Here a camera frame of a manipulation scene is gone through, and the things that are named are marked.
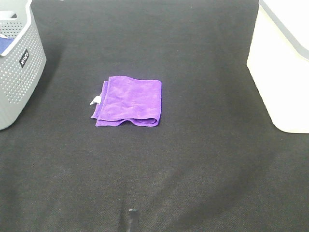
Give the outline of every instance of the perforated basket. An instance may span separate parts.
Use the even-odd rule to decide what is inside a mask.
[[[14,38],[0,54],[0,130],[17,119],[46,63],[31,2],[0,0],[0,34]]]

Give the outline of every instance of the black fabric surface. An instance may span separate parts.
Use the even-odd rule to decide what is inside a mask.
[[[246,67],[258,0],[35,0],[47,64],[0,131],[1,232],[309,230],[309,135]],[[159,126],[95,127],[109,76],[163,83]]]

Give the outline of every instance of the plastic laundry basket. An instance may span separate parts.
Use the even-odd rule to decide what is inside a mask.
[[[0,34],[14,38],[0,54],[0,130],[17,119],[46,63],[31,2],[0,0]]]
[[[260,0],[248,68],[274,125],[309,133],[309,1]]]

